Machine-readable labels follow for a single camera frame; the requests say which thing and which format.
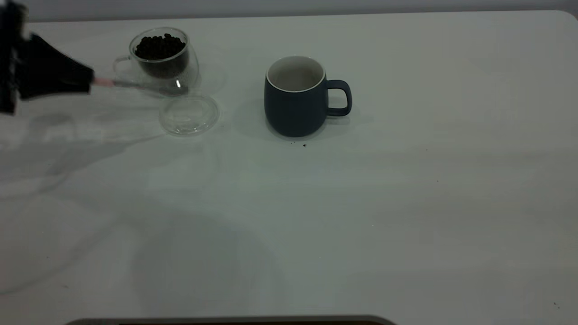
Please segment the glass cup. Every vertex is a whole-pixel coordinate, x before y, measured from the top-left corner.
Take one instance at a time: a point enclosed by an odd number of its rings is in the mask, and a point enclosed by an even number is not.
[[[145,37],[163,37],[170,34],[177,37],[185,47],[177,54],[159,60],[147,60],[136,55],[136,46]],[[141,84],[146,87],[178,87],[194,86],[199,75],[199,62],[195,51],[190,46],[187,34],[172,27],[153,28],[142,32],[131,41],[129,55],[121,56],[114,61],[113,70],[116,75],[127,82]],[[130,61],[130,69],[120,70],[120,62]]]

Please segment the dark blue mug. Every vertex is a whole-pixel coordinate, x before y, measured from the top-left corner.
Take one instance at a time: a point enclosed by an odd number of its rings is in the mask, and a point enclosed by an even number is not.
[[[328,89],[341,89],[347,107],[330,108]],[[342,80],[327,80],[325,69],[309,57],[277,60],[265,78],[265,115],[269,124],[285,136],[305,136],[319,129],[327,116],[351,111],[351,90]]]

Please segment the clear plastic lid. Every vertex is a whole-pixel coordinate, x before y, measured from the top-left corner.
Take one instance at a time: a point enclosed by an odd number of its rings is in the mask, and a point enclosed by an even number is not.
[[[159,111],[161,126],[172,135],[201,134],[217,123],[217,103],[203,95],[168,98]]]

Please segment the white table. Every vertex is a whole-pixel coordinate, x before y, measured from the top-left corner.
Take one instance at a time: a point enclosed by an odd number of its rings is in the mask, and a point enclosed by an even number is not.
[[[176,138],[135,90],[0,119],[0,323],[381,316],[578,319],[578,23],[563,12],[31,24],[111,76],[134,35],[186,31],[221,118]],[[318,59],[354,107],[266,126],[275,59]],[[330,93],[335,106],[343,94]]]

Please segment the mug handle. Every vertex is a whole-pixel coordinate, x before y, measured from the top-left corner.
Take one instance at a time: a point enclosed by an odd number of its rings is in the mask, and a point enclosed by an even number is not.
[[[126,73],[122,73],[118,70],[118,64],[120,62],[123,61],[130,61],[131,60],[131,56],[121,56],[121,57],[117,57],[114,62],[112,63],[112,71],[114,71],[114,74],[120,78],[121,80],[124,80],[126,82],[136,82],[135,79],[129,77]]]
[[[329,108],[327,115],[329,116],[345,116],[351,112],[353,99],[351,99],[351,89],[349,85],[343,80],[329,80],[327,81],[327,89],[341,89],[345,92],[347,97],[347,107],[345,108]]]

